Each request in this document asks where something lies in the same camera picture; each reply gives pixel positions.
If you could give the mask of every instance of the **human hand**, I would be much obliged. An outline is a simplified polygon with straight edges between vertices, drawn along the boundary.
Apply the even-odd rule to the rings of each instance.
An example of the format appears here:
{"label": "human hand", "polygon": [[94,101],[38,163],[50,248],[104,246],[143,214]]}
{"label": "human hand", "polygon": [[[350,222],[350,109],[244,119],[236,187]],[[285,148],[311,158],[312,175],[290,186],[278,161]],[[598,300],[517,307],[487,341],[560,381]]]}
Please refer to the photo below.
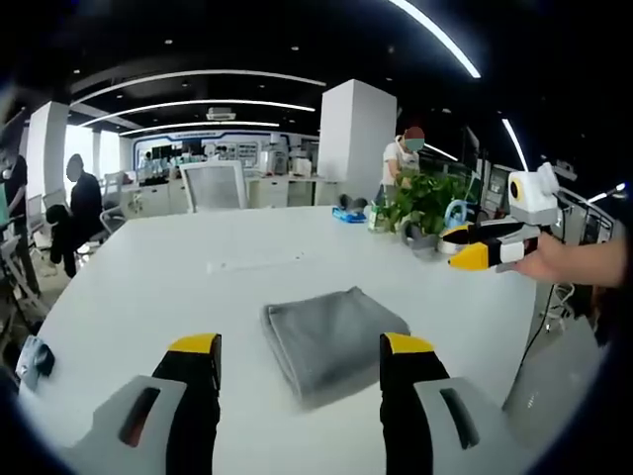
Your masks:
{"label": "human hand", "polygon": [[537,249],[514,264],[513,270],[534,280],[559,283],[563,280],[562,264],[567,249],[555,237],[541,233]]}

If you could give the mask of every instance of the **face mask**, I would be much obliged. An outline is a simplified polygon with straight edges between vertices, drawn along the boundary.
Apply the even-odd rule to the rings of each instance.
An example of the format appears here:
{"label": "face mask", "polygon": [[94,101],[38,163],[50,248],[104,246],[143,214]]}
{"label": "face mask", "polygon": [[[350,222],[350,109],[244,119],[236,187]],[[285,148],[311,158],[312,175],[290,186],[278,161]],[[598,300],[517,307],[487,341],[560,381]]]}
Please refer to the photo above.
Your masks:
{"label": "face mask", "polygon": [[406,139],[405,146],[411,151],[422,150],[424,147],[424,139]]}

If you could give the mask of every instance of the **green plant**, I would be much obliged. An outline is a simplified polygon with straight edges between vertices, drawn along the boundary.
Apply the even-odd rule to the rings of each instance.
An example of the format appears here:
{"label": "green plant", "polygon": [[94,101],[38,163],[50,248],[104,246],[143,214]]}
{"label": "green plant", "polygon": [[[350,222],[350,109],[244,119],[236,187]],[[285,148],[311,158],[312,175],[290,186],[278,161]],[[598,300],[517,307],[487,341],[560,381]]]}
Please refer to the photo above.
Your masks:
{"label": "green plant", "polygon": [[[404,180],[408,181],[409,187],[402,186]],[[441,233],[446,208],[453,200],[463,199],[467,190],[461,177],[437,177],[409,170],[403,170],[397,183],[396,196],[379,208],[379,213],[392,233],[396,231],[396,225],[406,217],[419,225],[427,235]]]}

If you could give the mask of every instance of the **yellow tip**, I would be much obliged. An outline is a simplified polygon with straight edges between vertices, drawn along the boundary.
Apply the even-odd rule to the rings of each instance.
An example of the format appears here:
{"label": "yellow tip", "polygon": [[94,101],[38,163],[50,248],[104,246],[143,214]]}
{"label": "yellow tip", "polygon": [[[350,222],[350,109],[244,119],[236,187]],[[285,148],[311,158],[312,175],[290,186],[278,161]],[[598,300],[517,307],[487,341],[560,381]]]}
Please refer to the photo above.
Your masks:
{"label": "yellow tip", "polygon": [[461,225],[461,226],[457,226],[457,227],[452,228],[452,229],[450,229],[450,230],[445,230],[445,231],[443,231],[442,233],[440,233],[440,235],[439,235],[439,236],[440,236],[441,238],[444,238],[445,236],[451,235],[451,234],[455,233],[456,231],[467,231],[469,226],[470,226],[470,225]]}
{"label": "yellow tip", "polygon": [[185,336],[174,341],[169,346],[169,351],[181,351],[184,353],[209,353],[211,343],[216,337],[216,333],[200,333]]}
{"label": "yellow tip", "polygon": [[426,353],[433,351],[433,345],[422,338],[401,333],[385,333],[392,353]]}
{"label": "yellow tip", "polygon": [[488,269],[488,247],[482,242],[467,245],[461,252],[454,255],[448,263],[464,270]]}

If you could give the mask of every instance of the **black clothing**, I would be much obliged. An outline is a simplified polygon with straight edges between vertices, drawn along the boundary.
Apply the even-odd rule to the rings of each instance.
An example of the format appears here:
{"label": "black clothing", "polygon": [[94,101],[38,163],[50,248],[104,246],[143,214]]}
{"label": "black clothing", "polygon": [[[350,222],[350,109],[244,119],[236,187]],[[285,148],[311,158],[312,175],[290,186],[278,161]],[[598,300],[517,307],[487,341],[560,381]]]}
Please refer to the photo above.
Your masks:
{"label": "black clothing", "polygon": [[[8,180],[2,180],[4,183],[4,193],[7,197],[7,205],[11,205],[11,202],[18,194],[18,190],[27,186],[28,182],[28,171],[27,171],[27,161],[24,160],[24,157],[18,155],[18,160],[13,166],[13,170],[11,171],[11,178]],[[15,221],[16,224],[24,224],[27,221],[27,194],[25,193],[24,197],[18,203],[11,213],[11,218],[15,218],[17,216],[21,216],[22,218]]]}
{"label": "black clothing", "polygon": [[103,211],[101,187],[94,175],[85,171],[81,173],[70,193],[70,211],[75,230],[85,241],[103,230],[99,221]]}
{"label": "black clothing", "polygon": [[102,210],[99,182],[90,173],[83,172],[70,193],[72,216],[62,205],[51,206],[46,211],[46,220],[55,225],[50,260],[59,264],[63,259],[64,270],[70,278],[77,273],[75,251],[103,230],[99,220]]}

